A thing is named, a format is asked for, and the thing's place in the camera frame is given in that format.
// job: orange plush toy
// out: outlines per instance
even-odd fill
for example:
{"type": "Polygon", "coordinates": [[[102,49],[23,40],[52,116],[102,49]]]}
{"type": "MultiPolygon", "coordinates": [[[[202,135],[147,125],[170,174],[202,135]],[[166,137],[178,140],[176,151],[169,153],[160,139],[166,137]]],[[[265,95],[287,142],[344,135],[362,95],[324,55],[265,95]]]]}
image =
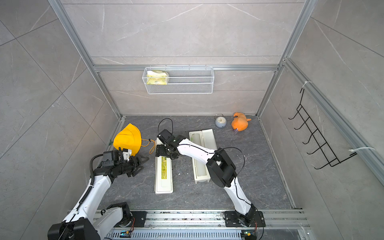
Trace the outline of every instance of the orange plush toy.
{"type": "Polygon", "coordinates": [[[252,120],[247,118],[243,113],[235,113],[233,116],[236,116],[236,118],[232,121],[231,125],[235,133],[245,130],[248,127],[248,121],[252,120]]]}

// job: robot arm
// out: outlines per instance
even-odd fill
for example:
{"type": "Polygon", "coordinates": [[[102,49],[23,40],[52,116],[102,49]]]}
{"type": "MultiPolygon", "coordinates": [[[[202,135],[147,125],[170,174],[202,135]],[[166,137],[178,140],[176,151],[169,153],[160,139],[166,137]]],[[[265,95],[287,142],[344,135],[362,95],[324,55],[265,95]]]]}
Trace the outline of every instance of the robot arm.
{"type": "Polygon", "coordinates": [[[163,130],[157,136],[164,145],[158,145],[156,152],[162,156],[177,158],[180,154],[192,157],[207,166],[212,181],[224,188],[231,198],[235,210],[239,213],[239,221],[244,226],[254,222],[255,206],[247,199],[240,187],[236,174],[236,166],[224,149],[207,149],[199,146],[183,136],[173,136],[163,130]]]}
{"type": "Polygon", "coordinates": [[[143,167],[137,154],[128,149],[104,152],[92,158],[90,163],[91,179],[75,207],[61,223],[54,224],[48,231],[48,240],[84,239],[100,240],[116,225],[127,226],[131,222],[131,212],[126,202],[112,204],[101,218],[93,222],[101,199],[117,176],[127,174],[134,177],[143,167]],[[99,166],[93,170],[92,163],[96,157],[103,156],[99,166]]]}

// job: wall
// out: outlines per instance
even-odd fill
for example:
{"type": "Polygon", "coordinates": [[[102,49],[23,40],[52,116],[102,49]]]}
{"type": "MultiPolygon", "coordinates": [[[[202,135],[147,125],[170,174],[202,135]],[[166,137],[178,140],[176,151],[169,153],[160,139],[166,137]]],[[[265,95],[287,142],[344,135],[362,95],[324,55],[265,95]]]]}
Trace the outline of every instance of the wall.
{"type": "MultiPolygon", "coordinates": [[[[381,155],[383,7],[381,1],[319,0],[291,56],[381,155]]],[[[354,156],[314,169],[327,163],[324,156],[307,154],[317,148],[313,138],[303,144],[311,133],[306,126],[294,129],[302,125],[300,117],[288,119],[296,113],[301,87],[285,70],[261,116],[296,207],[304,209],[317,239],[382,239],[384,188],[366,164],[354,156]]],[[[336,156],[347,158],[350,145],[306,92],[302,105],[336,156]]]]}
{"type": "Polygon", "coordinates": [[[46,0],[0,3],[0,235],[46,239],[116,117],[46,0]]]}
{"type": "MultiPolygon", "coordinates": [[[[277,64],[304,1],[63,0],[95,64],[277,64]]],[[[102,72],[123,114],[254,114],[273,72],[215,72],[213,94],[148,95],[102,72]]]]}

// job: black wire hook rack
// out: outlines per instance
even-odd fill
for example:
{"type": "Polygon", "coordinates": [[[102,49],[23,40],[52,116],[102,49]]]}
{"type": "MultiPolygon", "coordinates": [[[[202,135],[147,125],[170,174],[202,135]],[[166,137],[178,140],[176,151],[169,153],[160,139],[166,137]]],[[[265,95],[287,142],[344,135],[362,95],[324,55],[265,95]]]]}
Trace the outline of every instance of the black wire hook rack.
{"type": "Polygon", "coordinates": [[[288,119],[289,119],[289,120],[293,120],[297,115],[299,115],[299,116],[301,117],[301,119],[304,121],[304,123],[303,123],[299,128],[294,128],[294,129],[295,129],[295,130],[299,130],[302,126],[305,125],[305,126],[307,126],[308,130],[311,132],[310,138],[308,139],[307,142],[303,142],[303,144],[308,144],[308,143],[310,142],[311,138],[313,137],[313,139],[316,141],[316,143],[317,143],[317,145],[318,145],[318,148],[317,148],[315,151],[313,151],[313,152],[311,152],[311,153],[308,153],[308,152],[307,152],[307,154],[311,155],[311,154],[314,154],[315,152],[317,152],[318,150],[321,150],[322,154],[324,155],[325,159],[327,160],[327,162],[328,162],[327,164],[325,164],[324,166],[319,167],[319,168],[316,168],[316,167],[315,167],[315,169],[322,169],[323,167],[325,167],[325,166],[327,166],[327,165],[329,165],[329,166],[331,166],[331,167],[334,167],[334,166],[336,166],[336,165],[338,165],[338,164],[344,162],[345,160],[348,160],[348,159],[350,159],[351,157],[357,155],[357,153],[354,152],[354,153],[350,154],[349,157],[347,157],[346,159],[344,159],[344,160],[339,160],[339,158],[336,156],[335,152],[332,150],[331,146],[328,144],[327,140],[324,138],[323,134],[321,133],[321,131],[319,130],[319,128],[317,127],[317,125],[316,125],[316,124],[314,123],[314,121],[312,120],[311,116],[307,113],[307,111],[305,110],[305,108],[304,108],[303,105],[301,104],[301,101],[303,100],[303,95],[304,95],[304,88],[302,88],[302,89],[300,90],[300,93],[301,93],[301,99],[300,99],[299,106],[296,108],[296,114],[294,115],[293,118],[288,118],[288,119]],[[304,120],[304,117],[302,116],[302,114],[300,113],[300,110],[303,110],[303,111],[307,114],[308,117],[307,117],[305,120],[304,120]],[[307,122],[312,122],[312,124],[315,126],[315,130],[314,130],[314,131],[312,131],[312,130],[310,129],[310,127],[308,126],[308,123],[307,123],[307,122]],[[316,139],[316,137],[315,137],[315,135],[314,135],[316,132],[319,132],[319,134],[320,134],[321,138],[323,139],[323,141],[320,141],[321,139],[316,139]],[[331,150],[331,152],[332,152],[332,154],[333,154],[333,156],[334,156],[333,160],[330,161],[330,160],[328,159],[327,155],[324,153],[324,150],[322,149],[322,147],[324,147],[324,146],[326,146],[326,147],[328,146],[328,148],[331,150]]]}

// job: wire basket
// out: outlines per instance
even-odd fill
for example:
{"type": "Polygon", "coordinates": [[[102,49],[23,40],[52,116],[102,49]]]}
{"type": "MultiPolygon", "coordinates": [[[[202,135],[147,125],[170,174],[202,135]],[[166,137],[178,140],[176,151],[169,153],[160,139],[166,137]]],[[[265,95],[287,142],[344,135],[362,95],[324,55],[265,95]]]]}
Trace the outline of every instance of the wire basket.
{"type": "Polygon", "coordinates": [[[212,93],[214,88],[212,67],[178,66],[149,67],[143,73],[143,82],[148,94],[212,93]],[[148,71],[160,70],[168,73],[166,85],[147,84],[148,71]]]}

